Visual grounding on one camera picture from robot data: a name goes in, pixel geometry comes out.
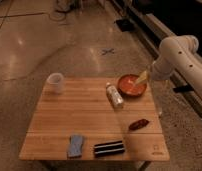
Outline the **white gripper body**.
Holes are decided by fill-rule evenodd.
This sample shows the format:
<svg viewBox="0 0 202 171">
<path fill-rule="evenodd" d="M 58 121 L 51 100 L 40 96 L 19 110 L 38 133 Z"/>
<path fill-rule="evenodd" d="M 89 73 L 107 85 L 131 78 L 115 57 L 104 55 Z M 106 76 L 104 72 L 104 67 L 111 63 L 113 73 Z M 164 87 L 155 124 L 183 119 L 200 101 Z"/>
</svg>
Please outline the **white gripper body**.
<svg viewBox="0 0 202 171">
<path fill-rule="evenodd" d="M 154 61 L 149 67 L 149 77 L 155 81 L 160 81 L 162 79 L 162 74 L 157 67 L 156 61 Z"/>
</svg>

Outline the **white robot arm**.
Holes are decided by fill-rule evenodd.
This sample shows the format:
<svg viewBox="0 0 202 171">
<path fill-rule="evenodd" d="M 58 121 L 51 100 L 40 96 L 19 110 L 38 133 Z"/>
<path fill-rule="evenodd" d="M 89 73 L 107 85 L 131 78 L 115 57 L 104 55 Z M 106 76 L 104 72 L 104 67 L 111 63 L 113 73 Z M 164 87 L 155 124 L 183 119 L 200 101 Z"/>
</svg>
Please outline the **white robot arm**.
<svg viewBox="0 0 202 171">
<path fill-rule="evenodd" d="M 139 75 L 134 84 L 167 80 L 177 70 L 202 100 L 202 61 L 196 56 L 198 47 L 199 41 L 193 35 L 164 38 L 159 45 L 158 58 Z"/>
</svg>

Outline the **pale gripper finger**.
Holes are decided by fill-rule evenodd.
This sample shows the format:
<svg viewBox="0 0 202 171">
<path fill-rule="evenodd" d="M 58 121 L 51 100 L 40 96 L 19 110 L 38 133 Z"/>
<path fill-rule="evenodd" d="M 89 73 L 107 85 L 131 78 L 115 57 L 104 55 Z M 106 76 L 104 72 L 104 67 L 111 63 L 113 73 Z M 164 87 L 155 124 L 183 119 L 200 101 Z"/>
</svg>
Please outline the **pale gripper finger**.
<svg viewBox="0 0 202 171">
<path fill-rule="evenodd" d="M 148 80 L 149 80 L 149 71 L 145 70 L 139 75 L 139 77 L 137 78 L 135 84 L 136 85 L 145 84 Z"/>
</svg>

